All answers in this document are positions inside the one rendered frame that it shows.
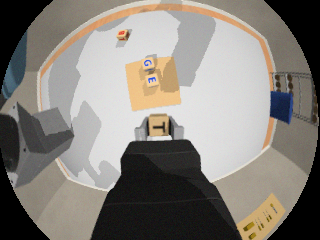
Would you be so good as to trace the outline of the tan wooden letter block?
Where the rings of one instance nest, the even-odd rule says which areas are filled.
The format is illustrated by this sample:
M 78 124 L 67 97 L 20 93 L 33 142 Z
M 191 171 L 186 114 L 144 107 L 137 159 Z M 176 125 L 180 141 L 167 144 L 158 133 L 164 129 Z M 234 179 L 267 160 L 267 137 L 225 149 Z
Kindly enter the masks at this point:
M 158 80 L 157 73 L 146 75 L 145 79 L 146 79 L 146 83 L 147 83 L 148 88 L 159 86 L 159 80 Z
M 141 59 L 142 67 L 144 72 L 155 70 L 155 65 L 153 61 L 153 57 Z
M 119 41 L 128 41 L 129 35 L 128 30 L 119 30 L 116 37 Z
M 168 136 L 169 135 L 169 117 L 164 114 L 150 114 L 149 118 L 149 136 Z

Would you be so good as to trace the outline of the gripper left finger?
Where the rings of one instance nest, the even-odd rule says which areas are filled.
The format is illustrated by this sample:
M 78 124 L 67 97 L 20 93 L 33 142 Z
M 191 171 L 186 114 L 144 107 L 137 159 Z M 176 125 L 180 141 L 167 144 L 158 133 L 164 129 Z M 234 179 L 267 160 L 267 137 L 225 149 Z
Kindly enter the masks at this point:
M 140 127 L 134 129 L 136 141 L 147 141 L 146 137 L 149 136 L 149 117 L 145 117 Z

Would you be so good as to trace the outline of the tan flat mat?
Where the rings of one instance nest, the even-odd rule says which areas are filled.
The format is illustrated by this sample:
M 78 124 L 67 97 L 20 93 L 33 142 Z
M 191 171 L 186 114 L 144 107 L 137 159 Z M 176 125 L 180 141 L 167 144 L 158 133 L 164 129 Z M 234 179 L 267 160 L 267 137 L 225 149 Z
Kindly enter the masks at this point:
M 132 111 L 181 104 L 174 57 L 154 58 L 155 70 L 144 72 L 141 61 L 126 64 Z M 159 86 L 148 88 L 145 76 L 157 73 Z

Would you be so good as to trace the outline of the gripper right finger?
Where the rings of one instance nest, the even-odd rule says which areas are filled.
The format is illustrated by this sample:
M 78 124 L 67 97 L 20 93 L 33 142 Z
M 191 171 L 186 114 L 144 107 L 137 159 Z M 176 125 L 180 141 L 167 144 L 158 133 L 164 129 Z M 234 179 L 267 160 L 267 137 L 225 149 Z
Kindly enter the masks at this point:
M 178 126 L 172 116 L 169 117 L 169 135 L 172 140 L 184 139 L 184 127 Z

